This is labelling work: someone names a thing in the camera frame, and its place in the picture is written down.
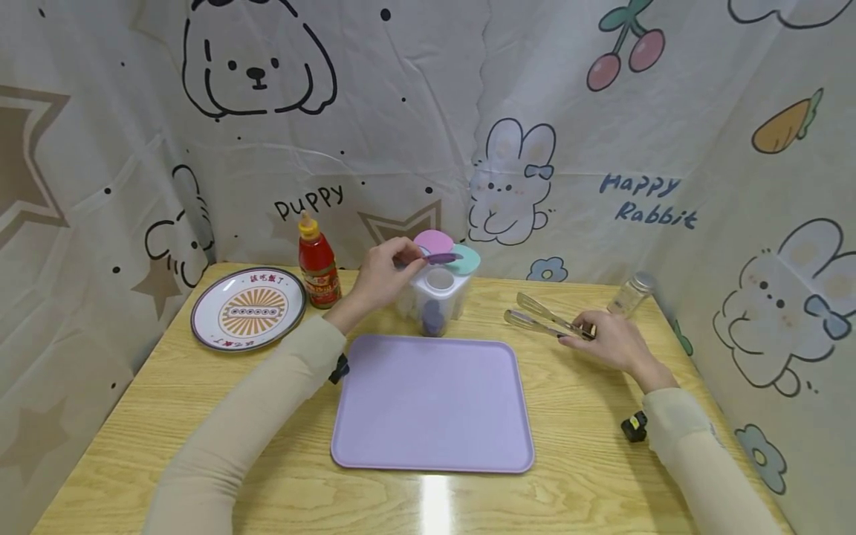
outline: purple tray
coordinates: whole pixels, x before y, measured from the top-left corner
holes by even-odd
[[[348,468],[523,473],[535,461],[514,350],[363,335],[348,352],[330,452]]]

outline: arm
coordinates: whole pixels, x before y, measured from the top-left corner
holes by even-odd
[[[226,535],[250,467],[336,368],[345,336],[309,318],[250,372],[191,435],[161,476],[143,533]]]
[[[666,366],[648,350],[639,329],[607,312],[583,312],[574,323],[590,330],[592,342],[576,337],[559,342],[628,373],[645,394],[651,449],[681,488],[702,533],[781,533],[731,455],[716,440],[710,420],[695,398],[682,390]]]
[[[681,488],[702,533],[782,533],[692,395],[659,389],[642,403],[651,449]]]
[[[345,335],[390,303],[425,266],[410,240],[367,255],[354,290],[323,318],[306,320],[211,412],[163,471],[143,533],[230,535],[232,508],[250,467],[300,404],[336,368]],[[393,258],[408,264],[396,270]]]

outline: wooden table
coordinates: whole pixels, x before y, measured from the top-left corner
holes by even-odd
[[[33,533],[139,533],[160,473],[185,439],[270,352],[220,354],[189,329],[193,303],[218,278],[249,267],[218,264],[175,317]],[[355,271],[342,271],[342,286]],[[538,333],[502,321],[526,291],[566,318],[603,308],[616,288],[479,278],[447,337],[501,340],[517,353],[535,442],[535,466],[520,476],[348,470],[330,458],[340,388],[327,383],[282,428],[253,467],[235,508],[236,533],[684,533],[687,506],[647,443],[631,444],[622,420],[641,393]],[[307,314],[318,313],[314,309]],[[783,528],[769,493],[684,355],[654,300],[636,316],[651,350],[713,418]],[[363,333],[417,335],[392,310],[366,319]]]

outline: orange sunburst design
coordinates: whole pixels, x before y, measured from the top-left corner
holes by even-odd
[[[247,288],[234,296],[220,311],[220,329],[236,338],[252,338],[282,321],[288,300],[276,288]]]

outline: hand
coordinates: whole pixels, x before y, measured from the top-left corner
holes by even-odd
[[[581,313],[574,325],[591,332],[597,329],[596,337],[586,341],[576,336],[565,336],[559,343],[569,348],[584,351],[607,366],[629,374],[644,393],[657,389],[677,388],[672,372],[657,360],[645,344],[639,329],[623,316],[601,311]]]
[[[396,268],[396,263],[405,265],[404,269]],[[351,293],[324,318],[347,334],[367,314],[393,302],[426,265],[422,249],[409,238],[393,238],[372,247],[363,259]]]

